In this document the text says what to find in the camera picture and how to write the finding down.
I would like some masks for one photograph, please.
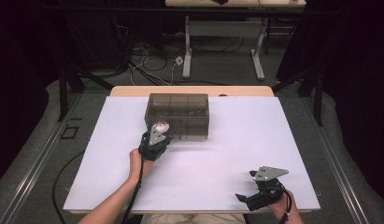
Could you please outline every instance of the human arm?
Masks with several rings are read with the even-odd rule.
[[[285,224],[304,224],[305,222],[302,220],[302,218],[300,217],[300,213],[297,210],[296,201],[293,198],[293,194],[289,190],[287,190],[287,192],[292,198],[292,208],[288,216],[288,221],[286,221]],[[281,199],[278,202],[268,205],[268,207],[271,209],[274,216],[276,216],[278,220],[281,220],[284,214],[286,213],[287,200],[287,194],[283,193]]]
[[[121,212],[121,209],[135,190],[139,179],[141,161],[141,155],[139,154],[138,149],[133,149],[130,152],[130,173],[128,174],[127,179],[115,192],[87,214],[87,216],[79,222],[80,224],[114,223]],[[144,162],[142,178],[149,174],[153,163],[153,161]]]

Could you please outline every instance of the cable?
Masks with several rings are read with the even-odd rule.
[[[133,196],[131,198],[131,201],[128,204],[127,210],[125,211],[124,217],[122,218],[121,224],[125,224],[125,222],[127,221],[128,216],[130,215],[131,209],[133,208],[133,205],[134,205],[134,202],[135,202],[135,199],[136,199],[136,195],[138,194],[138,191],[141,188],[144,162],[145,162],[145,159],[141,156],[141,169],[139,171],[138,182],[137,182],[137,184],[135,186],[135,190],[134,190]]]
[[[199,52],[235,52],[239,49],[241,49],[241,47],[244,45],[244,36],[242,36],[242,40],[241,40],[241,44],[236,48],[236,49],[232,49],[232,50],[227,50],[228,48],[230,48],[234,43],[235,41],[237,41],[238,39],[240,38],[237,37],[235,40],[233,40],[232,43],[230,43],[229,45],[227,45],[224,49],[220,49],[220,50],[211,50],[211,49],[197,49],[195,47],[191,47],[193,50],[195,51],[199,51]]]
[[[60,170],[60,172],[57,174],[57,177],[55,177],[55,180],[54,180],[54,183],[52,185],[52,190],[51,190],[51,199],[52,199],[52,203],[54,205],[54,208],[55,208],[55,212],[57,213],[58,215],[58,218],[61,220],[61,222],[63,224],[66,224],[65,220],[64,220],[64,217],[63,215],[61,215],[61,212],[60,212],[60,209],[58,208],[58,205],[57,205],[57,201],[55,199],[55,189],[57,187],[57,182],[58,182],[58,179],[60,178],[61,176],[61,173],[64,171],[64,169],[73,161],[75,160],[77,157],[79,157],[80,155],[82,155],[83,153],[85,152],[85,150],[83,150],[82,152],[80,152],[78,155],[74,156],[70,161],[68,161],[64,166],[63,168]]]

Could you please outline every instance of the white table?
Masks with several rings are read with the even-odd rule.
[[[281,8],[302,9],[305,0],[229,0],[220,5],[211,0],[165,0],[168,7],[256,7],[256,8]],[[252,49],[251,57],[255,67],[256,77],[264,80],[264,74],[259,52],[264,37],[264,28],[261,21],[191,21],[189,17],[185,20],[186,49],[183,64],[183,77],[191,75],[192,49],[190,37],[192,35],[207,36],[244,36],[257,38],[256,47]]]
[[[320,209],[282,107],[268,87],[121,87],[107,97],[64,210],[88,212],[121,185],[129,172],[128,153],[146,131],[147,96],[180,91],[208,93],[208,140],[173,140],[142,183],[134,214],[248,213],[235,194],[257,193],[249,170],[261,166],[289,170],[278,179],[298,208]],[[242,96],[232,96],[238,92]]]

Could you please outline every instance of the white tabletop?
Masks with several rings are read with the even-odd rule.
[[[220,5],[212,0],[165,0],[168,7],[304,7],[305,0],[229,0]]]
[[[146,131],[148,97],[108,97],[64,210],[94,209],[125,180],[128,153]],[[320,209],[277,97],[209,97],[209,137],[173,141],[143,181],[133,212],[247,213],[235,194],[256,194],[250,170],[289,170],[278,180],[301,210]]]

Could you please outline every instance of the transparent plastic box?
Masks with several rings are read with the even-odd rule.
[[[177,140],[202,141],[208,138],[207,94],[152,93],[145,114],[148,130],[158,122],[169,124],[165,135]]]

